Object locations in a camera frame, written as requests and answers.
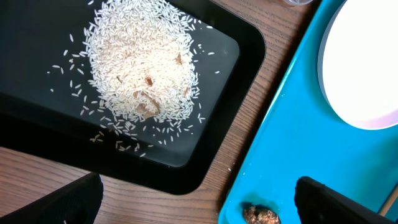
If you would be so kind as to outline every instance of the blue tray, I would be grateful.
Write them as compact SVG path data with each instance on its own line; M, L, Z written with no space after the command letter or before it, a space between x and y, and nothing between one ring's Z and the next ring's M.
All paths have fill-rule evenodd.
M398 126L365 131L342 121L317 79L323 33L344 0L325 0L310 23L220 212L245 223L242 202L262 204L282 223L300 223L296 181L309 176L377 212L398 182ZM387 217L398 218L398 209Z

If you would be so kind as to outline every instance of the round white lid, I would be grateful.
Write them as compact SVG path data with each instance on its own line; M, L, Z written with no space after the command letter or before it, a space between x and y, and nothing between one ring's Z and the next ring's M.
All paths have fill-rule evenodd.
M398 0L348 0L331 21L318 75L330 106L354 127L398 124L397 11Z

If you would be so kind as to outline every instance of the transparent container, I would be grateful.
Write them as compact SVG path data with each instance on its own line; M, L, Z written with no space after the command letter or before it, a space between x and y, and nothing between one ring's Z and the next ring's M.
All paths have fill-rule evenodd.
M290 4L292 6L303 6L305 4L308 4L312 2L313 0L284 0L287 4Z

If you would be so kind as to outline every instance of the pile of rice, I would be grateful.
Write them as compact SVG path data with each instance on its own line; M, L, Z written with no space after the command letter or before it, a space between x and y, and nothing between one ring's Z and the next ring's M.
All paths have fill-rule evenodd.
M164 0L110 0L95 14L84 44L105 107L132 121L187 119L198 90L188 16Z

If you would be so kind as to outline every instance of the wood grain surface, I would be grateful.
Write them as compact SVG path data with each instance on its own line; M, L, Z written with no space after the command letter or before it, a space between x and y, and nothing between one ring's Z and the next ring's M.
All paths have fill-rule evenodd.
M205 180L193 193L174 196L102 176L104 199L96 223L217 223L226 192L320 1L302 7L290 7L282 0L216 2L261 30L267 55ZM0 216L86 173L0 148Z

